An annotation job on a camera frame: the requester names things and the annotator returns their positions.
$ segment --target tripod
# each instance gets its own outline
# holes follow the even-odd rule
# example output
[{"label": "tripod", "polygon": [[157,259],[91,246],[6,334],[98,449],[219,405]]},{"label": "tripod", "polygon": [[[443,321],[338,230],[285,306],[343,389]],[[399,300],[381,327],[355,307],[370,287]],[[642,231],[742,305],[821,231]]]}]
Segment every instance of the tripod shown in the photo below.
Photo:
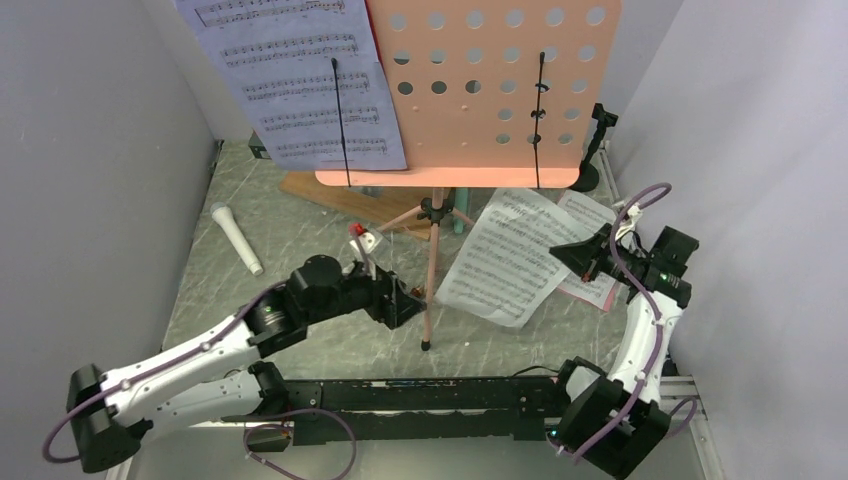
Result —
[{"label": "tripod", "polygon": [[433,198],[424,198],[421,204],[412,210],[400,215],[399,217],[390,220],[384,225],[377,228],[377,231],[383,232],[400,222],[415,215],[419,220],[425,218],[430,220],[430,258],[427,264],[427,287],[426,300],[427,310],[424,311],[424,333],[421,336],[421,350],[430,350],[430,337],[433,334],[433,324],[430,320],[430,305],[433,304],[433,296],[436,290],[436,261],[439,257],[439,227],[442,219],[448,214],[453,214],[469,227],[474,226],[474,221],[468,218],[464,213],[453,210],[453,200],[445,198],[444,188],[433,188]]}]

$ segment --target white wall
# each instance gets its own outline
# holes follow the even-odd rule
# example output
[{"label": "white wall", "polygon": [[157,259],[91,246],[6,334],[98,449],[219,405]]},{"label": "white wall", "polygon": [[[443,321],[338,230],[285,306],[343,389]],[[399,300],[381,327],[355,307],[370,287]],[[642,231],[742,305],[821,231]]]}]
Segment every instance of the white wall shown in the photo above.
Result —
[{"label": "white wall", "polygon": [[701,240],[672,353],[732,479],[848,477],[848,4],[687,1],[612,139],[641,223]]},{"label": "white wall", "polygon": [[102,478],[41,441],[76,368],[158,350],[212,136],[137,0],[7,0],[0,45],[0,476]]},{"label": "white wall", "polygon": [[[174,0],[142,2],[191,85],[215,137],[249,137],[252,128],[247,118],[174,8]],[[624,111],[681,3],[683,0],[622,0],[621,19],[600,95],[607,110]]]}]

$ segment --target stand base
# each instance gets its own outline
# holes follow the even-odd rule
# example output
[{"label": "stand base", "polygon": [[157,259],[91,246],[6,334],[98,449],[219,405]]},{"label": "stand base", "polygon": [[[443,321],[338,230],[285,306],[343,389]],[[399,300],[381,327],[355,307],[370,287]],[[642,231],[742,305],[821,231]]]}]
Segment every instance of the stand base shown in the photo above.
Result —
[{"label": "stand base", "polygon": [[598,187],[600,182],[601,174],[598,173],[598,169],[590,163],[586,165],[586,168],[580,173],[580,176],[577,177],[577,181],[574,182],[574,185],[568,187],[568,189],[580,193],[591,192]]}]

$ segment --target sheet music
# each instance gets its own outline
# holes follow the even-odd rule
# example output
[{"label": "sheet music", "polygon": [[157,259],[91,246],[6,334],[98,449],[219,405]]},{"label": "sheet music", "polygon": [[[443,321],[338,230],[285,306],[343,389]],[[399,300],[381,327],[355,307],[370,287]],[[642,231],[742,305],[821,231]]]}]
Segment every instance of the sheet music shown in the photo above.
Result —
[{"label": "sheet music", "polygon": [[498,189],[436,293],[446,305],[521,327],[568,268],[548,253],[592,232],[529,189]]},{"label": "sheet music", "polygon": [[[611,208],[572,190],[566,190],[557,205],[592,233],[605,223],[615,221],[615,212]],[[557,288],[607,312],[615,298],[615,286],[615,279],[600,273],[593,282],[583,282],[577,275],[568,275]]]},{"label": "sheet music", "polygon": [[406,168],[365,0],[175,2],[280,167]]}]

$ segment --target red tip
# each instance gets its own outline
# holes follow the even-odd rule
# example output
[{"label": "red tip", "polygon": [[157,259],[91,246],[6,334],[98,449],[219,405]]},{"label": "red tip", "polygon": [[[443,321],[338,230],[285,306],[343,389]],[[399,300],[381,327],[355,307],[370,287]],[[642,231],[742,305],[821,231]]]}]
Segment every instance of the red tip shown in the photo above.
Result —
[{"label": "red tip", "polygon": [[355,232],[357,237],[361,236],[362,234],[368,231],[365,229],[365,227],[362,226],[361,223],[354,223],[350,226],[350,230],[352,232]]}]

